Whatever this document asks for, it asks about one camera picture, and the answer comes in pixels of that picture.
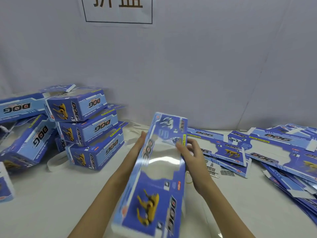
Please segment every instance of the forearm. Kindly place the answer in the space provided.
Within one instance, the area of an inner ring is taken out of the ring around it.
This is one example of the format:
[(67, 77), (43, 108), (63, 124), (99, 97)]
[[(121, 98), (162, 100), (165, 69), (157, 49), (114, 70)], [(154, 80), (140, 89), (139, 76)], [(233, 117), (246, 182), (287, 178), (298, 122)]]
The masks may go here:
[(224, 238), (255, 238), (212, 180), (202, 194)]
[(128, 179), (128, 175), (117, 170), (109, 178), (68, 237), (102, 237)]

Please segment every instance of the white paper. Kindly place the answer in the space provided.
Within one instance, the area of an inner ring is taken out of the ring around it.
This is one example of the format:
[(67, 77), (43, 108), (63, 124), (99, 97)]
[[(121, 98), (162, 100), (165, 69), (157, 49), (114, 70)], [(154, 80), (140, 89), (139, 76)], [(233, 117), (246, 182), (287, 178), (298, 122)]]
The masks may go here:
[(153, 24), (153, 0), (79, 0), (79, 6), (89, 23), (142, 27)]

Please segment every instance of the gray wall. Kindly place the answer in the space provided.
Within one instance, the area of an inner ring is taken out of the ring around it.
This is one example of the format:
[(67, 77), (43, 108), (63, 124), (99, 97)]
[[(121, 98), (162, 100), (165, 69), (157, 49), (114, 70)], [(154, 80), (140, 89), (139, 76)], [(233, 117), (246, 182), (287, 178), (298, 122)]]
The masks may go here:
[(317, 126), (315, 0), (156, 3), (155, 26), (142, 29), (84, 23), (77, 0), (0, 0), (7, 82), (109, 87), (109, 101), (147, 124), (160, 111), (200, 128)]

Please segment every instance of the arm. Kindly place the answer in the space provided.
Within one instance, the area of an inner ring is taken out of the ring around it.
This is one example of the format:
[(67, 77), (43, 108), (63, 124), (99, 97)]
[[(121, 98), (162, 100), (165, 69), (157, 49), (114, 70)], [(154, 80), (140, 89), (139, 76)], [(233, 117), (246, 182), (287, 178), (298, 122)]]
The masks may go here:
[(209, 175), (204, 155), (196, 140), (188, 138), (187, 147), (177, 142), (197, 192), (206, 201), (224, 238), (255, 238)]
[(99, 238), (103, 236), (114, 208), (129, 180), (135, 161), (144, 144), (145, 137), (146, 133), (142, 132), (140, 138), (131, 148), (122, 164), (109, 178), (68, 238)]

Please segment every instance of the white table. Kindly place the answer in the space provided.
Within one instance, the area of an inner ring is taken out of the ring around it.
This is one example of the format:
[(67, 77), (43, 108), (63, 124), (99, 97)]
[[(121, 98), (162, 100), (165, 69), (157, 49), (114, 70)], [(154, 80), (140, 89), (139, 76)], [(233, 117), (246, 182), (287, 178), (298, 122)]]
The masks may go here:
[[(44, 161), (13, 176), (17, 196), (0, 204), (0, 237), (67, 237), (128, 151), (123, 146), (100, 172), (77, 166), (49, 172)], [(269, 182), (258, 163), (252, 163), (248, 179), (214, 180), (257, 238), (316, 237), (317, 226)], [(192, 184), (185, 186), (185, 204), (180, 237), (222, 237)], [(105, 237), (116, 235), (108, 228)]]

